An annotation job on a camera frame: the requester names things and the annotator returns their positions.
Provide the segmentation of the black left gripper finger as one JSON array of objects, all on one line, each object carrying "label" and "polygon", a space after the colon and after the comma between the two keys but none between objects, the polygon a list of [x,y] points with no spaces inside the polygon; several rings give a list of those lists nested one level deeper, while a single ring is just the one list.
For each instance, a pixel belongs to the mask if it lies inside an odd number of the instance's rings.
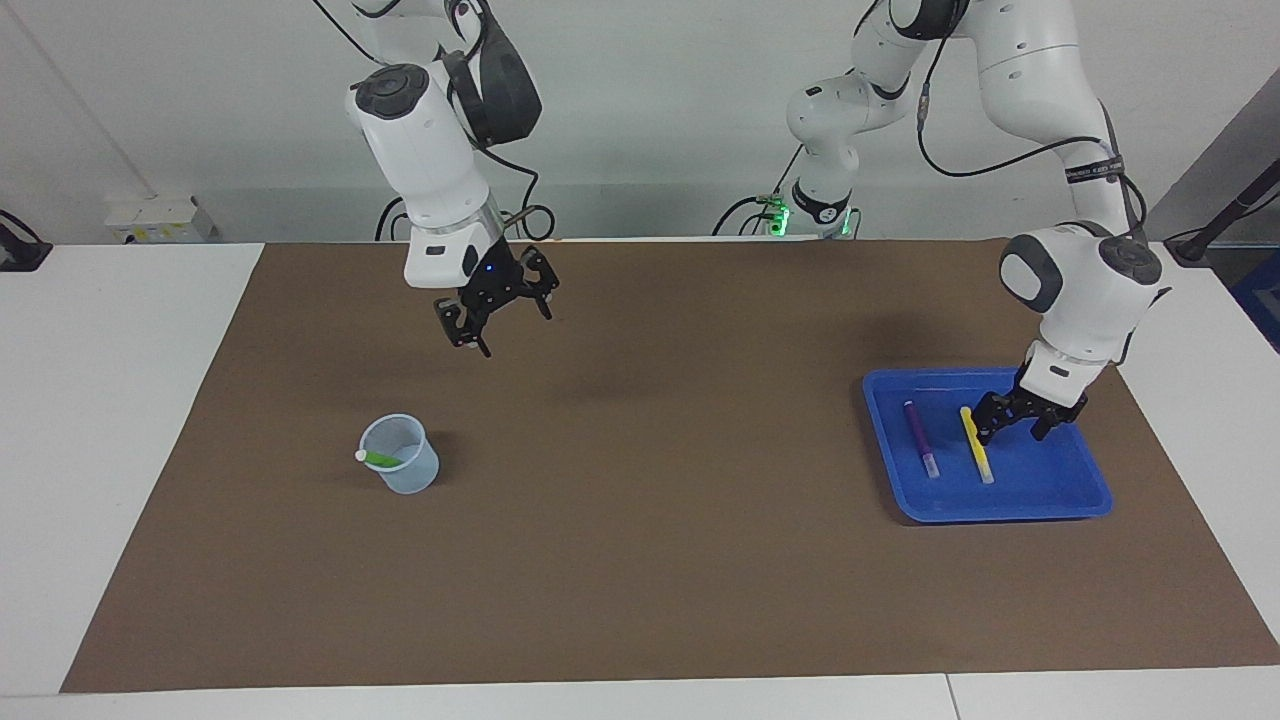
[{"label": "black left gripper finger", "polygon": [[1032,427],[1032,437],[1037,442],[1044,441],[1055,428],[1075,423],[1083,409],[1084,405],[1074,405],[1070,407],[1044,405],[1043,407],[1034,410],[1033,415],[1036,418],[1036,423]]},{"label": "black left gripper finger", "polygon": [[1016,409],[1011,395],[986,393],[972,410],[975,437],[986,447],[997,433],[1016,423]]}]

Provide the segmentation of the purple highlighter pen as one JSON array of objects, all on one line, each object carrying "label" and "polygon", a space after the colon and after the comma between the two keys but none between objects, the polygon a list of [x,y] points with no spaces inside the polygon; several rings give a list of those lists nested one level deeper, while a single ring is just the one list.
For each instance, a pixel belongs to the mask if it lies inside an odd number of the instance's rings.
[{"label": "purple highlighter pen", "polygon": [[908,400],[902,404],[902,410],[909,429],[911,432],[911,437],[916,446],[918,456],[922,461],[922,466],[924,468],[927,477],[934,480],[940,479],[941,478],[940,465],[937,462],[929,437],[925,432],[922,416],[916,409],[916,404],[911,400]]}]

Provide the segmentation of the brown table mat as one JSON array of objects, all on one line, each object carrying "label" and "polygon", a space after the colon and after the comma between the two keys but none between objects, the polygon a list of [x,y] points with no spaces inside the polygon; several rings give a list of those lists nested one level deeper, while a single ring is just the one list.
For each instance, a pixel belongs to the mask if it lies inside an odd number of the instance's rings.
[{"label": "brown table mat", "polygon": [[[925,527],[863,378],[1018,361],[977,242],[557,243],[453,348],[404,250],[262,251],[65,692],[1280,664],[1114,372],[1085,521]],[[355,459],[417,418],[436,479]]]}]

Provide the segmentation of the black stand pole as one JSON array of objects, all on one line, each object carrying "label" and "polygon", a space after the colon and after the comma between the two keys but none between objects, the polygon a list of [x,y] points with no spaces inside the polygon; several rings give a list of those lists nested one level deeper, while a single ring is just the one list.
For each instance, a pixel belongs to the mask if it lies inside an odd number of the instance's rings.
[{"label": "black stand pole", "polygon": [[1276,199],[1280,199],[1280,158],[1272,160],[1210,222],[1167,237],[1164,246],[1180,266],[1201,266],[1213,241],[1239,220],[1265,210]]}]

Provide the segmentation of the yellow highlighter pen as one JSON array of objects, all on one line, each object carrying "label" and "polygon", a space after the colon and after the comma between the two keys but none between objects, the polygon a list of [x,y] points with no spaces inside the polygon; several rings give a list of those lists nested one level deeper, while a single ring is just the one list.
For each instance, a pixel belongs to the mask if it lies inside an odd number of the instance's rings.
[{"label": "yellow highlighter pen", "polygon": [[963,427],[965,430],[972,456],[975,462],[975,468],[979,471],[980,482],[986,486],[993,484],[995,483],[993,468],[991,466],[986,447],[980,442],[980,433],[974,420],[973,411],[969,406],[963,405],[959,409],[959,414],[963,421]]}]

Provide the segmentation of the black clamp mount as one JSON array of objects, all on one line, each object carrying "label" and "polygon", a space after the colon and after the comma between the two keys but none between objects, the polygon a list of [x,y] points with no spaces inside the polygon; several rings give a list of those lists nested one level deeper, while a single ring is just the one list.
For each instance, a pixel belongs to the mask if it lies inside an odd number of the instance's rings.
[{"label": "black clamp mount", "polygon": [[51,251],[26,222],[0,209],[0,272],[36,272]]}]

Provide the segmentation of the translucent plastic cup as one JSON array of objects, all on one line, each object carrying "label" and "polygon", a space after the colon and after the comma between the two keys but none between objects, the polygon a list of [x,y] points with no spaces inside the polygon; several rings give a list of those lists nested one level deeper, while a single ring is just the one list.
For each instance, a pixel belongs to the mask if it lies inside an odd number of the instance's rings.
[{"label": "translucent plastic cup", "polygon": [[358,448],[394,455],[404,465],[393,470],[371,468],[397,495],[415,495],[426,489],[438,477],[440,459],[431,446],[422,423],[407,414],[378,418],[362,433]]}]

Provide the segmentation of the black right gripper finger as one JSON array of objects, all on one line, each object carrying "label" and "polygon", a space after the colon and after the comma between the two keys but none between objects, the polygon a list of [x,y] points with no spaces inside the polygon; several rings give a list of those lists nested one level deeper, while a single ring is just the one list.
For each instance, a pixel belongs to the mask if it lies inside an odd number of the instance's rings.
[{"label": "black right gripper finger", "polygon": [[550,296],[559,287],[559,278],[550,265],[549,259],[539,247],[526,247],[520,256],[520,265],[526,272],[531,272],[534,278],[522,275],[521,296],[531,299],[545,320],[552,320]]},{"label": "black right gripper finger", "polygon": [[483,332],[490,316],[486,307],[471,309],[460,299],[438,299],[433,302],[434,311],[448,341],[457,348],[477,348],[484,357],[492,357]]}]

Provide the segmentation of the blue crate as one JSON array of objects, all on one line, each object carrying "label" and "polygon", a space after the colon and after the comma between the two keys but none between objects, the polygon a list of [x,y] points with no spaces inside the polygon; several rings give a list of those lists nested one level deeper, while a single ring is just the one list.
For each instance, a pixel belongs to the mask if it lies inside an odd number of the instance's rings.
[{"label": "blue crate", "polygon": [[1230,287],[1236,304],[1280,354],[1280,249]]}]

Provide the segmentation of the blue plastic tray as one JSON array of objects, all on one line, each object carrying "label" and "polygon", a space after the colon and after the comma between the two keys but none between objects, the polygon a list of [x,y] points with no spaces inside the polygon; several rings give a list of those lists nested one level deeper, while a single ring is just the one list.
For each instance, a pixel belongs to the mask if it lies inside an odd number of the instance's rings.
[{"label": "blue plastic tray", "polygon": [[[872,425],[899,509],[925,524],[1041,521],[1100,518],[1112,509],[1103,474],[1075,425],[1037,442],[1028,423],[1000,432],[986,451],[995,483],[980,482],[959,409],[1006,389],[1011,366],[881,369],[861,382]],[[902,404],[922,416],[940,479],[929,479]]]}]

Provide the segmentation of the white power strip box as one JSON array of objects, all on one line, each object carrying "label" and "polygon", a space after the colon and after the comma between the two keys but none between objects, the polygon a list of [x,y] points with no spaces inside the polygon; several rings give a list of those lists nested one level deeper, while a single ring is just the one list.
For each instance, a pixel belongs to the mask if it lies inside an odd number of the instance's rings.
[{"label": "white power strip box", "polygon": [[119,243],[212,243],[221,238],[195,196],[114,202],[104,225]]}]

